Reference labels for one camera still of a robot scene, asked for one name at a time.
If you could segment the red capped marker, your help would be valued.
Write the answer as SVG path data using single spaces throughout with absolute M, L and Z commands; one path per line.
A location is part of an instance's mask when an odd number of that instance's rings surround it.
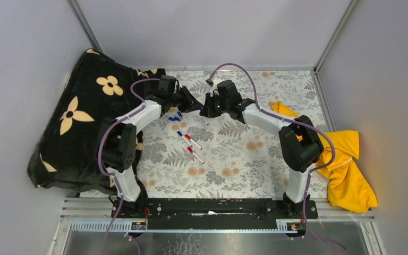
M 197 144 L 196 141 L 194 141 L 188 134 L 184 135 L 191 143 L 193 143 L 199 150 L 202 150 L 202 146 L 200 146 L 199 144 Z
M 187 150 L 201 163 L 204 164 L 205 161 L 203 159 L 201 159 L 197 153 L 191 148 L 191 147 L 187 147 Z

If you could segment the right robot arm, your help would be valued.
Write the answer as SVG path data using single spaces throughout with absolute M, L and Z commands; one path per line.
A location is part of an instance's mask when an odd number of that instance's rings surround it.
M 324 150 L 317 130 L 307 116 L 289 119 L 272 110 L 263 109 L 257 101 L 242 98 L 232 80 L 214 84 L 206 82 L 211 91 L 205 95 L 205 103 L 200 112 L 207 118 L 228 114 L 232 119 L 244 124 L 257 126 L 279 137 L 283 159 L 290 168 L 289 185 L 283 205 L 284 214 L 296 219 L 304 213 L 303 201 L 307 196 L 308 175 Z

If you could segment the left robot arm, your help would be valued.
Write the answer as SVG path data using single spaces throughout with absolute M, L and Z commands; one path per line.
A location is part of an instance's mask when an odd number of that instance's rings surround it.
M 133 171 L 138 133 L 164 116 L 172 107 L 182 113 L 198 111 L 203 107 L 186 87 L 169 75 L 155 79 L 158 84 L 152 94 L 137 94 L 135 86 L 148 81 L 149 79 L 142 79 L 130 86 L 130 92 L 141 101 L 140 105 L 120 117 L 104 119 L 99 131 L 101 141 L 97 147 L 98 167 L 103 175 L 114 181 L 118 196 L 125 201 L 123 211 L 130 218 L 141 216 L 144 207 L 137 200 L 141 188 Z

